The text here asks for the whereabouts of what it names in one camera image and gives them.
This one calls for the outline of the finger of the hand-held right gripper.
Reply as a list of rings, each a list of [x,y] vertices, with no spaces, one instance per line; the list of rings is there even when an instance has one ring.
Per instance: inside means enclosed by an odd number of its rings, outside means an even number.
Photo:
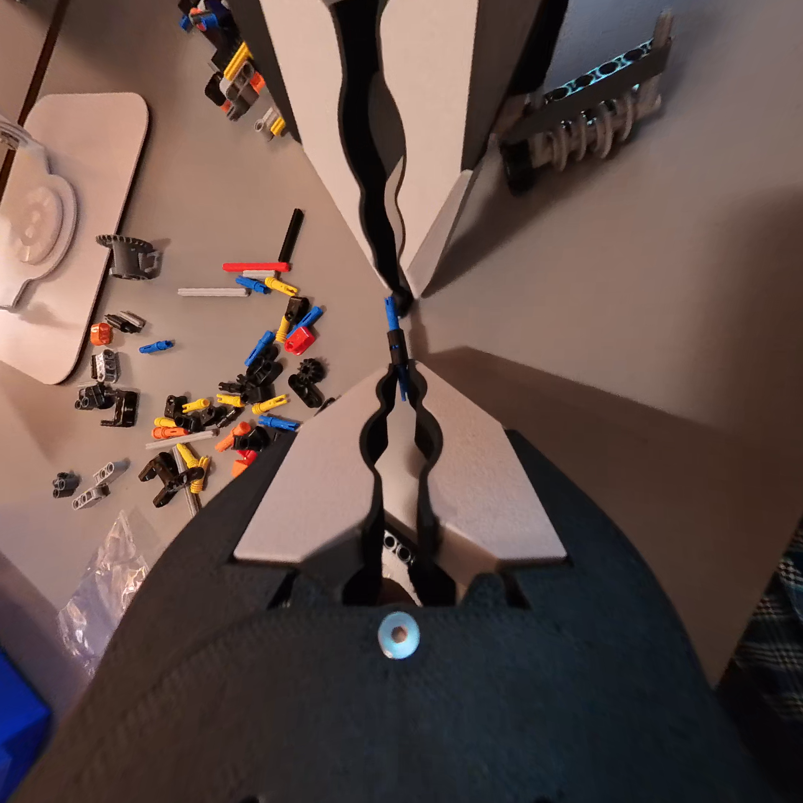
[[[388,171],[368,121],[376,2],[264,2],[301,147],[380,281],[407,289],[386,210]]]
[[[547,2],[392,1],[378,22],[403,149],[386,186],[398,266],[421,298]]]

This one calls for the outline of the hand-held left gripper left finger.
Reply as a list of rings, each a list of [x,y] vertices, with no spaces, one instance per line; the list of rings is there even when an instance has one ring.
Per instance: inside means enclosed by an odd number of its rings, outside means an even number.
[[[394,370],[377,370],[300,428],[234,557],[294,569],[347,605],[377,603]]]

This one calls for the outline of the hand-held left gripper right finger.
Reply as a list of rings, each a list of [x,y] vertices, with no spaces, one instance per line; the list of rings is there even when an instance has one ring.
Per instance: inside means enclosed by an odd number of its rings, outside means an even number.
[[[423,606],[453,606],[481,575],[568,557],[503,425],[428,367],[409,368],[401,414],[400,538]]]

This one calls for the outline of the pile of lego pieces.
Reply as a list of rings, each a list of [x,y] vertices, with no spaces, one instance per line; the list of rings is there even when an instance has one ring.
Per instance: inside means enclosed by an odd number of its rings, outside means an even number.
[[[142,482],[158,480],[161,489],[153,499],[157,509],[166,507],[176,496],[186,495],[191,511],[196,513],[198,497],[206,488],[211,458],[196,455],[191,445],[218,435],[227,434],[215,444],[217,453],[236,453],[232,476],[239,477],[262,452],[283,433],[295,433],[299,424],[277,416],[279,407],[291,400],[290,394],[275,394],[276,380],[284,370],[279,361],[281,353],[306,358],[304,354],[314,344],[314,326],[323,309],[311,304],[306,296],[268,276],[256,279],[243,276],[239,286],[253,292],[276,290],[287,295],[286,309],[276,330],[266,330],[258,339],[244,362],[244,370],[233,381],[222,381],[215,396],[192,398],[185,394],[166,396],[164,413],[154,421],[150,444],[156,453],[138,475]],[[297,371],[287,377],[292,394],[311,409],[325,406],[318,384],[305,385]]]

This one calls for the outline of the blue pin with black bush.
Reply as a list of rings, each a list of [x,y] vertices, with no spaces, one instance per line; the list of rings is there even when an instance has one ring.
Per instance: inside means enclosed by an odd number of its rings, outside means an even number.
[[[388,324],[387,340],[390,367],[393,369],[396,376],[401,400],[409,403],[409,355],[407,339],[399,322],[394,296],[387,296],[384,303]]]

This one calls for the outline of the lego chassis assembly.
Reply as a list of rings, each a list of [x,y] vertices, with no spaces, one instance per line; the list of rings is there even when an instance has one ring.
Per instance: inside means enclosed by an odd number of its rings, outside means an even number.
[[[182,30],[199,32],[213,48],[206,97],[236,122],[266,93],[271,106],[257,120],[256,131],[268,139],[291,136],[301,143],[264,2],[179,1],[176,5]]]

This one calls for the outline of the black lego axle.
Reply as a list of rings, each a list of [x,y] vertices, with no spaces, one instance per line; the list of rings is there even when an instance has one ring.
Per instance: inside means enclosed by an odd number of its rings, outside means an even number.
[[[304,223],[304,216],[304,211],[301,208],[296,207],[293,210],[290,222],[286,229],[284,241],[279,252],[279,263],[290,263],[292,261],[292,256],[296,248],[299,233]]]

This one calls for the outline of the grey worm gear beam assembly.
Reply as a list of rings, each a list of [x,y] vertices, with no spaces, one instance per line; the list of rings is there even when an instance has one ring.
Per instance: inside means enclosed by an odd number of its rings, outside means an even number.
[[[504,180],[512,195],[532,189],[541,169],[561,173],[587,156],[605,160],[630,138],[640,120],[657,112],[673,22],[672,11],[663,10],[647,41],[527,98],[522,113],[499,138]]]

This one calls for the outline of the empty clear plastic bag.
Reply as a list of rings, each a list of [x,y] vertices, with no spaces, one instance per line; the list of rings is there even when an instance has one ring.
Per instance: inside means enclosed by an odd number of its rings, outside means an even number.
[[[86,677],[94,676],[148,571],[128,516],[121,511],[56,615],[66,653]]]

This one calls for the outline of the dark grey differential gear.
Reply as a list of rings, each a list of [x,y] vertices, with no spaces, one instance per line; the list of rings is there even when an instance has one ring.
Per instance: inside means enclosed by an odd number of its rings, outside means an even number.
[[[150,242],[124,235],[97,235],[95,241],[109,250],[110,277],[141,281],[159,276],[161,252]]]

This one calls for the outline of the person's plaid shirt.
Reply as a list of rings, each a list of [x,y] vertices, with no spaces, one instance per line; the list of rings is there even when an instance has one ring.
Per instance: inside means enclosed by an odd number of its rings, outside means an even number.
[[[749,744],[801,761],[802,523],[799,522],[720,679],[720,700]]]

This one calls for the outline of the clear stand with round foot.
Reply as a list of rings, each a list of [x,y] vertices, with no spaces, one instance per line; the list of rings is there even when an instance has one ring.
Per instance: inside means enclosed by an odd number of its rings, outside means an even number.
[[[46,148],[1,116],[2,143],[15,152],[1,206],[1,308],[49,276],[69,251],[78,219],[72,185],[53,172]]]

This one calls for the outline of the blue plastic box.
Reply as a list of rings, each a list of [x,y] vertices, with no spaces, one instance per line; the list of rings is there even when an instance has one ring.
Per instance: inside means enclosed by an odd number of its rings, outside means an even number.
[[[38,758],[51,709],[1,651],[1,802],[8,801]]]

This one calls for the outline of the black lego frame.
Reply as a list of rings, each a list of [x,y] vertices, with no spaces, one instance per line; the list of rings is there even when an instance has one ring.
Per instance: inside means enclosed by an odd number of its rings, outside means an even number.
[[[102,427],[131,428],[136,424],[140,394],[136,390],[117,389],[114,391],[114,411],[111,419],[103,419]]]

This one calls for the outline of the white rounded base plate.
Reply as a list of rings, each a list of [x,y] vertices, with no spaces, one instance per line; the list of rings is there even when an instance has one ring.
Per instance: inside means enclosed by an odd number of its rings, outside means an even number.
[[[39,100],[21,125],[48,152],[54,173],[75,190],[72,245],[19,304],[1,312],[1,359],[44,385],[75,368],[107,271],[109,250],[148,130],[146,102],[134,93],[60,94]]]

